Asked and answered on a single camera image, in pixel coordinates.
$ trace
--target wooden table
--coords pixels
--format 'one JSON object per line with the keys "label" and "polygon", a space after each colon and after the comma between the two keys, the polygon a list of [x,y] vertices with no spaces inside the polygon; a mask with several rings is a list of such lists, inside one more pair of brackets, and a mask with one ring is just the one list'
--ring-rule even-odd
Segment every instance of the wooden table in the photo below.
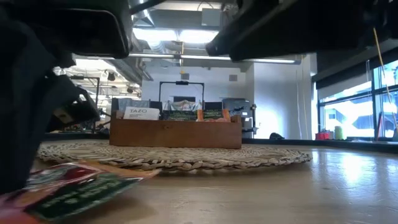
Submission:
{"label": "wooden table", "polygon": [[313,161],[216,175],[161,175],[65,223],[397,223],[398,157],[281,146]]}

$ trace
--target table surface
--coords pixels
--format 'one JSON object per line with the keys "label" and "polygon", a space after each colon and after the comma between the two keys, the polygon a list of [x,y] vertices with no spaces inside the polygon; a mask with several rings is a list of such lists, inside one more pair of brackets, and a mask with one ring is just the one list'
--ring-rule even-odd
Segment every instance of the table surface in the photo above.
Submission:
{"label": "table surface", "polygon": [[278,147],[312,154],[313,161],[245,172],[160,175],[64,223],[397,223],[397,156]]}

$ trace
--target woven placemat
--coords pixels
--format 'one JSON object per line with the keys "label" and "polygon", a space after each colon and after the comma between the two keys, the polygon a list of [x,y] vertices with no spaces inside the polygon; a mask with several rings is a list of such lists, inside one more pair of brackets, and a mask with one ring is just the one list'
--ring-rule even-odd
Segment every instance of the woven placemat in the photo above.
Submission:
{"label": "woven placemat", "polygon": [[38,157],[58,163],[81,159],[126,169],[163,169],[166,171],[195,169],[247,169],[308,162],[308,154],[268,146],[243,145],[242,149],[203,149],[166,147],[117,147],[107,141],[44,143]]}

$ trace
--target round woven mat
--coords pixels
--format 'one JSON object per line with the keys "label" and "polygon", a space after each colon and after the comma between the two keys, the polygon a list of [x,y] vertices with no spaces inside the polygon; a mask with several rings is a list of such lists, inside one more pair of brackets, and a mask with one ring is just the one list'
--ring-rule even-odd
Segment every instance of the round woven mat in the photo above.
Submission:
{"label": "round woven mat", "polygon": [[247,169],[308,162],[308,154],[268,146],[243,145],[242,149],[117,147],[107,141],[43,143],[38,157],[58,163],[96,160],[126,169]]}

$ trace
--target wooden box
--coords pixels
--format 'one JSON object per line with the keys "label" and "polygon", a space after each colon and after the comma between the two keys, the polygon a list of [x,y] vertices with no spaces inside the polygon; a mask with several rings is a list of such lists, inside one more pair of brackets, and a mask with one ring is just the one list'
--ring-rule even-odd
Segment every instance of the wooden box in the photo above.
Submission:
{"label": "wooden box", "polygon": [[240,149],[240,116],[231,123],[195,121],[149,121],[123,119],[114,111],[111,117],[110,145],[148,147],[204,147]]}

